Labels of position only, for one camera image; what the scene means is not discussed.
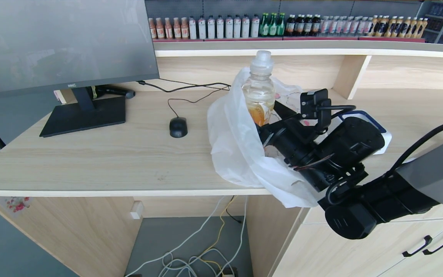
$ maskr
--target black mouse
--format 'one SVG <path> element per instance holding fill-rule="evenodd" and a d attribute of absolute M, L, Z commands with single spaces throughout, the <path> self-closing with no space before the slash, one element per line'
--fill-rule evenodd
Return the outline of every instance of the black mouse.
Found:
<path fill-rule="evenodd" d="M 170 120 L 170 136 L 183 137 L 188 134 L 188 123 L 185 117 L 174 117 Z"/>

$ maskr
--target robotic arm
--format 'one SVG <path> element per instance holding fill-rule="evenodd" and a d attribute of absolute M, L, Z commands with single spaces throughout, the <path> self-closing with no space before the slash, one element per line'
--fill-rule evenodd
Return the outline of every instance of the robotic arm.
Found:
<path fill-rule="evenodd" d="M 314 140 L 327 131 L 331 119 L 354 109 L 332 106 L 326 89 L 300 95 L 300 113 L 275 103 L 281 120 L 258 127 L 264 146 L 273 145 L 285 162 L 300 172 L 316 191 L 329 226 L 344 238 L 367 237 L 380 223 L 421 214 L 443 204 L 443 143 L 412 162 L 404 160 L 421 144 L 443 130 L 443 125 L 422 137 L 384 175 L 358 186 L 368 176 L 363 159 L 384 146 L 380 131 L 357 117 L 347 117 L 321 143 Z M 331 116 L 331 110 L 341 109 Z M 302 119 L 316 119 L 304 126 Z"/>

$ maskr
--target plastic bag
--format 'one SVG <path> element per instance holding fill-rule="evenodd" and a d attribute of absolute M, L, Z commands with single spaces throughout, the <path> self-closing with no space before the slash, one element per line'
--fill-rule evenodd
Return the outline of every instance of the plastic bag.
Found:
<path fill-rule="evenodd" d="M 289 168 L 274 147 L 266 147 L 266 155 L 270 157 L 265 155 L 241 90 L 249 75 L 249 68 L 243 68 L 235 77 L 229 93 L 208 109 L 208 132 L 215 171 L 234 184 L 265 187 L 285 207 L 316 206 L 317 200 L 322 197 L 309 182 Z M 287 86 L 273 77 L 272 81 L 276 100 L 296 110 L 303 90 L 299 86 Z M 270 122 L 278 120 L 273 112 Z"/>

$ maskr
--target gray floor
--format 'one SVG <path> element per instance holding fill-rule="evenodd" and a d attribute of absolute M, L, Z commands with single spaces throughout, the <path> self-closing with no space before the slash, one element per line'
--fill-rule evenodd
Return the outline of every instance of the gray floor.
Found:
<path fill-rule="evenodd" d="M 6 143 L 10 142 L 51 112 L 56 104 L 57 101 L 52 93 L 0 99 L 0 136 Z M 176 247 L 188 235 L 197 230 L 202 221 L 204 221 L 203 218 L 145 219 L 134 246 L 127 272 L 138 267 L 143 261 L 156 258 Z M 227 259 L 230 259 L 238 247 L 241 226 L 230 218 L 225 221 L 226 225 L 217 247 Z M 176 251 L 174 255 L 188 258 L 190 255 L 199 254 L 216 240 L 219 227 L 219 219 L 211 219 L 202 232 L 198 233 L 178 252 Z M 239 270 L 240 276 L 251 277 L 251 259 L 246 233 L 243 241 L 241 251 L 232 262 L 232 266 Z M 222 262 L 219 256 L 208 255 L 208 257 L 219 263 Z M 194 267 L 196 270 L 200 270 L 200 276 L 213 275 L 203 264 L 195 264 Z M 160 269 L 161 262 L 157 262 L 145 266 L 139 272 L 144 277 L 150 277 L 157 276 Z M 175 272 L 170 272 L 166 276 L 175 275 Z M 0 276 L 75 277 L 76 274 L 0 216 Z"/>

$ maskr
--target white bottle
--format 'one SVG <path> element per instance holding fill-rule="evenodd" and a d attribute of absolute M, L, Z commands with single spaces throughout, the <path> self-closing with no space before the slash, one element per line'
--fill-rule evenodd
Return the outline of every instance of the white bottle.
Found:
<path fill-rule="evenodd" d="M 242 20 L 239 15 L 236 14 L 233 19 L 233 38 L 240 38 L 240 27 L 242 25 Z"/>
<path fill-rule="evenodd" d="M 259 17 L 257 17 L 257 14 L 254 14 L 252 19 L 251 30 L 251 37 L 259 36 Z"/>
<path fill-rule="evenodd" d="M 244 18 L 242 18 L 242 37 L 249 37 L 249 28 L 251 26 L 251 19 L 247 14 L 244 14 Z"/>
<path fill-rule="evenodd" d="M 199 31 L 199 39 L 205 39 L 206 38 L 206 20 L 204 19 L 204 16 L 199 17 L 199 20 L 197 21 L 197 29 Z"/>
<path fill-rule="evenodd" d="M 225 37 L 233 38 L 233 19 L 230 15 L 225 20 Z"/>
<path fill-rule="evenodd" d="M 207 25 L 208 25 L 208 38 L 209 39 L 215 38 L 215 19 L 213 18 L 212 15 L 208 18 Z"/>
<path fill-rule="evenodd" d="M 217 19 L 217 38 L 223 38 L 223 31 L 225 29 L 224 24 L 225 21 L 223 20 L 222 16 L 219 15 Z"/>
<path fill-rule="evenodd" d="M 257 51 L 251 63 L 251 76 L 242 85 L 249 114 L 259 126 L 269 122 L 271 111 L 275 106 L 275 88 L 269 78 L 273 65 L 271 52 Z"/>
<path fill-rule="evenodd" d="M 193 16 L 189 17 L 189 37 L 190 39 L 197 39 L 196 37 L 196 20 Z"/>

